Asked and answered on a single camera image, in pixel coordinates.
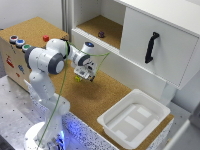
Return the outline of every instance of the white drawer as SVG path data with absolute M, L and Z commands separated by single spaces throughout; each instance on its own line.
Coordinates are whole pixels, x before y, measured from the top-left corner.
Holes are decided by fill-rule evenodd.
M 154 40 L 153 60 L 146 64 L 153 32 L 160 37 Z M 191 34 L 127 8 L 120 54 L 179 86 L 197 41 Z

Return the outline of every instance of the brown work surface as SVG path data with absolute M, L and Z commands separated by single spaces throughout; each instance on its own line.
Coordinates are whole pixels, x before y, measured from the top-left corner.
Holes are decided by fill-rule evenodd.
M 55 27 L 40 17 L 36 17 L 5 30 L 0 31 L 0 36 L 9 43 L 10 36 L 17 35 L 19 39 L 24 39 L 26 44 L 44 47 L 47 42 L 43 41 L 43 36 L 48 35 L 52 38 L 65 38 L 68 34 L 61 29 Z
M 94 82 L 86 80 L 77 82 L 75 81 L 74 69 L 70 66 L 70 63 L 68 61 L 66 81 L 62 92 L 62 96 L 71 103 L 70 111 L 122 150 L 121 146 L 105 134 L 103 127 L 97 122 L 97 118 L 131 92 L 131 89 L 101 71 L 97 73 Z M 63 77 L 64 70 L 59 75 L 51 75 L 56 93 L 60 93 Z M 137 150 L 145 150 L 172 119 L 173 115 L 169 115 Z
M 120 49 L 123 30 L 122 25 L 113 22 L 103 16 L 98 16 L 83 24 L 78 25 L 77 27 L 97 38 L 99 38 L 98 33 L 103 31 L 105 33 L 105 37 L 99 39 Z

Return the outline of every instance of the white plastic bin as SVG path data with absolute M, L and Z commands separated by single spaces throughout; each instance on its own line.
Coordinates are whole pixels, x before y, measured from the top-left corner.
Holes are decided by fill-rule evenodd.
M 169 113 L 166 106 L 140 90 L 133 90 L 97 120 L 122 147 L 136 149 Z

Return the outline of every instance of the cabinet handle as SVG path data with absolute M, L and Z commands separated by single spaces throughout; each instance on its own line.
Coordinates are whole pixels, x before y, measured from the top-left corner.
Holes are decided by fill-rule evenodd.
M 149 45 L 147 48 L 147 53 L 146 53 L 146 57 L 145 57 L 145 63 L 148 64 L 149 62 L 151 62 L 153 60 L 153 57 L 151 57 L 151 53 L 153 50 L 153 46 L 154 46 L 154 40 L 157 39 L 160 35 L 156 32 L 153 32 L 153 36 L 151 37 L 150 41 L 149 41 Z

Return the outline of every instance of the round white base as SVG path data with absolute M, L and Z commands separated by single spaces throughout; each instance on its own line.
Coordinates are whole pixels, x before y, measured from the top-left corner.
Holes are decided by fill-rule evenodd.
M 38 144 L 35 142 L 34 138 L 37 136 L 37 133 L 40 131 L 44 122 L 40 122 L 32 126 L 25 134 L 24 138 L 24 149 L 25 150 L 48 150 L 48 148 L 38 148 Z

